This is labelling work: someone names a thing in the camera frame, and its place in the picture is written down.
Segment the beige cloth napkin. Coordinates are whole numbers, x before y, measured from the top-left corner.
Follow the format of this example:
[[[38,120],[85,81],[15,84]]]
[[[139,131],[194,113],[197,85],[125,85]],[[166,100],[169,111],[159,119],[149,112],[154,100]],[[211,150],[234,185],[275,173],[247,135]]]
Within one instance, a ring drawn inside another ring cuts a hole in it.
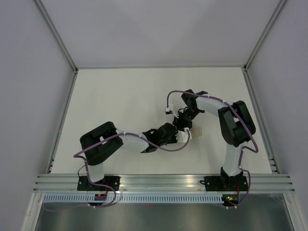
[[[203,135],[201,127],[191,128],[190,133],[191,133],[192,138],[197,138]]]

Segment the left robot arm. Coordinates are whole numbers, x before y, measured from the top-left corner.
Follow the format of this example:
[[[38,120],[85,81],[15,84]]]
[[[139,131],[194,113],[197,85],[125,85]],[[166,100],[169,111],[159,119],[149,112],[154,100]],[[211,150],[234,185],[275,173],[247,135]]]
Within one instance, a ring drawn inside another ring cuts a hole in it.
[[[103,141],[109,137],[116,137],[104,144],[89,149],[85,152],[87,170],[89,173],[88,185],[96,191],[101,190],[105,185],[103,162],[119,149],[133,150],[139,153],[152,153],[159,147],[177,143],[176,127],[165,123],[159,128],[153,128],[138,136],[129,136],[124,131],[117,129],[113,122],[106,122],[97,128],[89,131],[79,139],[83,150]]]

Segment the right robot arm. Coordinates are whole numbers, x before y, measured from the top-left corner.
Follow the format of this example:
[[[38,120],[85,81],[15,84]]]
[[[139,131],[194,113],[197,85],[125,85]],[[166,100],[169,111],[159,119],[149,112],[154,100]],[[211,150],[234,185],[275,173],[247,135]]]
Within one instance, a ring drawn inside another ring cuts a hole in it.
[[[178,131],[193,128],[193,120],[200,113],[210,113],[219,119],[221,135],[226,142],[226,154],[219,177],[205,177],[201,183],[208,191],[249,191],[251,177],[243,169],[242,158],[245,150],[258,153],[258,145],[253,137],[256,126],[245,102],[228,103],[210,96],[207,92],[181,91],[186,107],[179,110],[173,120]]]

